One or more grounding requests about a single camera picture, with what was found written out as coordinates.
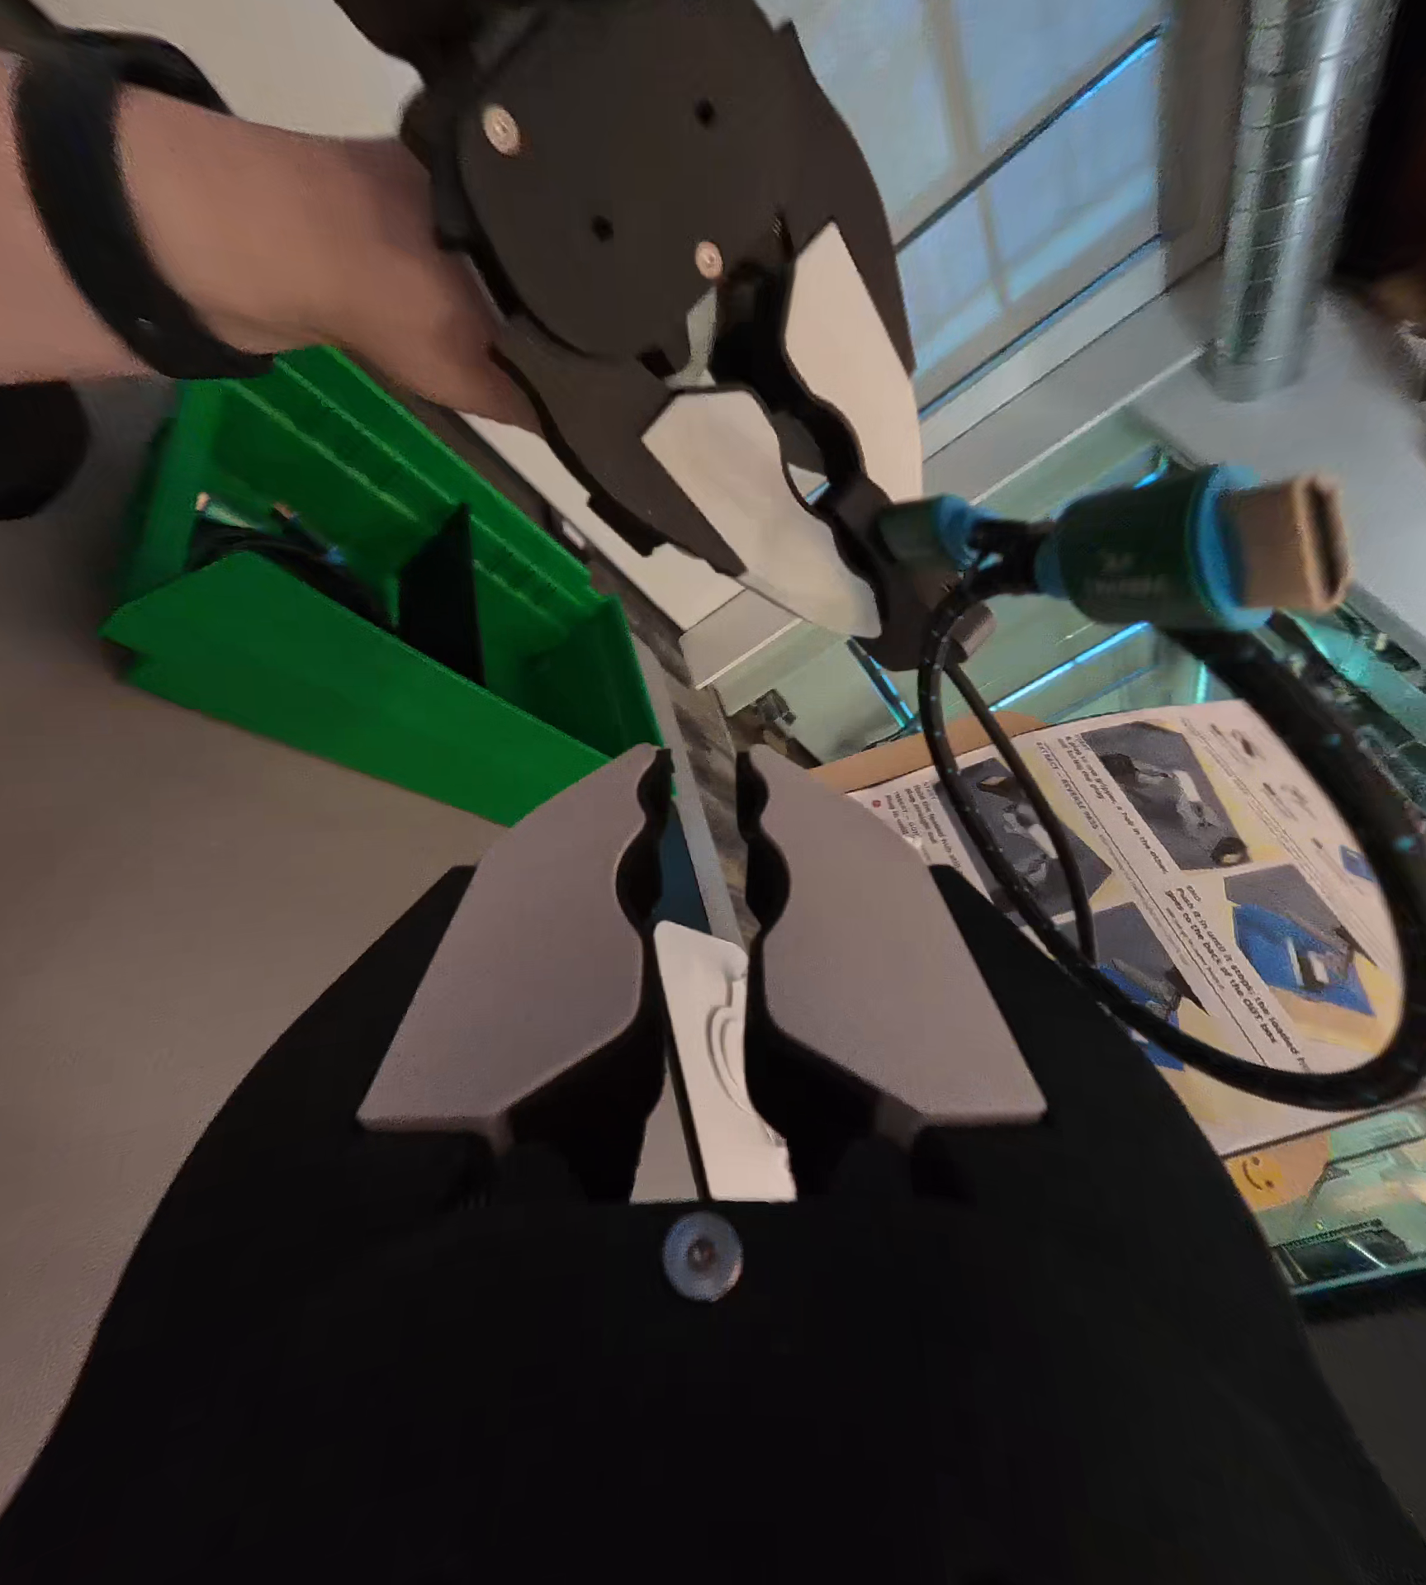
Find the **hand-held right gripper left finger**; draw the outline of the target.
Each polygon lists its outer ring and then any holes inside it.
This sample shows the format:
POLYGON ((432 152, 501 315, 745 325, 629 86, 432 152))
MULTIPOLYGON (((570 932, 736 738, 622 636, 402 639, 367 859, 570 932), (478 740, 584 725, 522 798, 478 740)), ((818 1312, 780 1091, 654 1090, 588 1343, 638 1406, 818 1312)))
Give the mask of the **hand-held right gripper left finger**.
POLYGON ((625 752, 475 863, 364 1098, 368 1130, 509 1130, 647 1008, 670 753, 625 752))

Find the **black wristband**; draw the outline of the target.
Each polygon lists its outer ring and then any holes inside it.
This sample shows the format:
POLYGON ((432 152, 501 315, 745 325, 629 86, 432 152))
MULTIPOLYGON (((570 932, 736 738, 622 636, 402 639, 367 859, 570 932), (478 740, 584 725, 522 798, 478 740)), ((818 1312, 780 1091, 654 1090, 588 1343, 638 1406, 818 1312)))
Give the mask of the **black wristband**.
POLYGON ((143 244, 115 134, 126 86, 230 114, 209 75, 160 37, 60 31, 39 42, 13 82, 13 146, 49 246, 95 318, 156 374, 266 376, 273 355, 220 341, 143 244))

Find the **instruction sheet on wooden board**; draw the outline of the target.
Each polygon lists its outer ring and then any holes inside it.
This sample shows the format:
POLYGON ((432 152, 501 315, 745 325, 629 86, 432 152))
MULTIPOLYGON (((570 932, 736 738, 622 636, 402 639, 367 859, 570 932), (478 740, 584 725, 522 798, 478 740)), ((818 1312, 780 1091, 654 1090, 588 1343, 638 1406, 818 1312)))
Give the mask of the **instruction sheet on wooden board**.
MULTIPOLYGON (((1041 908, 1074 935, 1063 847, 976 719, 962 786, 1041 908)), ((1095 914, 1101 973, 1180 1032, 1279 1073, 1379 1056, 1400 1009, 1394 918, 1362 838, 1246 702, 1042 725, 1014 740, 1064 824, 1095 914)), ((812 770, 1026 922, 957 824, 924 746, 884 742, 812 770)), ((1400 1108, 1305 1111, 1234 1091, 1173 1049, 1150 1060, 1225 1160, 1400 1108)), ((1404 1104, 1426 1104, 1426 1083, 1404 1104)))

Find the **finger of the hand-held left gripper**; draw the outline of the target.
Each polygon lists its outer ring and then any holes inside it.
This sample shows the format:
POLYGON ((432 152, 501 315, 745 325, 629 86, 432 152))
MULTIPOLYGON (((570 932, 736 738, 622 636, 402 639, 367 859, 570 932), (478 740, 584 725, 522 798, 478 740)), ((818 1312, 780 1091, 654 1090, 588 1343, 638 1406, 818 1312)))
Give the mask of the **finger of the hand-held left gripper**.
POLYGON ((835 221, 800 246, 788 270, 780 349, 807 396, 847 434, 859 472, 893 503, 921 498, 912 376, 835 221))
POLYGON ((836 636, 881 633, 874 584, 793 483, 773 415, 749 389, 673 394, 643 445, 729 546, 747 587, 836 636))

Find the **person's left hand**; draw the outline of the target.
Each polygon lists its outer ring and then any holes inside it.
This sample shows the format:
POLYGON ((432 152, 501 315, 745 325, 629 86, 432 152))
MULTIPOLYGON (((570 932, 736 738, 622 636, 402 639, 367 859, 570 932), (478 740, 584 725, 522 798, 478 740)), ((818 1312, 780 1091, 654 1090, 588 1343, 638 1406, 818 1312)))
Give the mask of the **person's left hand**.
POLYGON ((257 238, 270 246, 247 346, 335 346, 392 382, 536 429, 491 355, 485 286, 433 231, 425 166, 401 141, 254 130, 270 158, 257 238))

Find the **black braided cable green plug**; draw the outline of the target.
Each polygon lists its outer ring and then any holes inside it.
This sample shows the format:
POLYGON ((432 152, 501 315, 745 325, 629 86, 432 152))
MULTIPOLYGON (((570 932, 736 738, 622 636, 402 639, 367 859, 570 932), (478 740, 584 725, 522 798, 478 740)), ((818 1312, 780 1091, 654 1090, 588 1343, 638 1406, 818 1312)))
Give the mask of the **black braided cable green plug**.
POLYGON ((962 833, 1041 946, 1105 1014, 1224 1085, 1272 1104, 1353 1111, 1408 1101, 1426 1085, 1426 816, 1358 742, 1353 722, 1258 639, 1277 611, 1325 614, 1345 597, 1353 565, 1329 481, 1253 483, 1246 469, 1211 465, 1083 496, 1050 521, 1008 521, 955 496, 890 503, 859 479, 847 490, 822 487, 819 505, 842 562, 866 573, 877 597, 890 663, 915 666, 921 740, 962 833), (995 597, 1050 597, 1094 622, 1152 624, 1291 749, 1358 838, 1394 928, 1400 1008, 1370 1060, 1329 1074, 1273 1073, 1169 1026, 1107 978, 1064 824, 953 657, 957 626, 995 597), (955 683, 1018 780, 1019 802, 1056 842, 1072 935, 1042 911, 1002 853, 998 824, 962 786, 943 683, 955 683))

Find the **silver ventilation ducts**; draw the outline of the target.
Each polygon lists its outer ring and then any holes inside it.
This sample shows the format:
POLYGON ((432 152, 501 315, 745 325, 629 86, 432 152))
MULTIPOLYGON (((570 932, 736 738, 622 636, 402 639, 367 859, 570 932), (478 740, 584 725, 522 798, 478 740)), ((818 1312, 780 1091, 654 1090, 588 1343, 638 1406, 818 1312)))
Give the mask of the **silver ventilation ducts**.
POLYGON ((1246 405, 1294 384, 1374 114, 1394 1, 1250 1, 1205 376, 1246 405))

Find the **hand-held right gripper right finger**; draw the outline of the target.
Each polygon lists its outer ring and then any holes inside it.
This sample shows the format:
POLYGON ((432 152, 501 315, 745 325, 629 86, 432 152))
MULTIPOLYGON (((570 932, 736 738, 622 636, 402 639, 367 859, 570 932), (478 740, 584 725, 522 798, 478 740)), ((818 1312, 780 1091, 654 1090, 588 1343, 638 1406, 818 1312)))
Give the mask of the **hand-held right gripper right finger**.
POLYGON ((777 752, 740 756, 739 816, 773 1036, 908 1130, 1042 1121, 1042 1090, 912 842, 777 752))

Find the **green plastic bin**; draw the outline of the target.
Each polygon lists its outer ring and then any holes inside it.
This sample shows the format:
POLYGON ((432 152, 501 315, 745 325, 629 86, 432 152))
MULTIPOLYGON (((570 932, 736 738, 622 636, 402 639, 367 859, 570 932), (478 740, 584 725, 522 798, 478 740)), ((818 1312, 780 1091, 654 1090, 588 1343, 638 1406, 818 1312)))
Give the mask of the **green plastic bin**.
POLYGON ((123 529, 170 702, 497 824, 661 746, 621 600, 335 349, 180 382, 123 529))

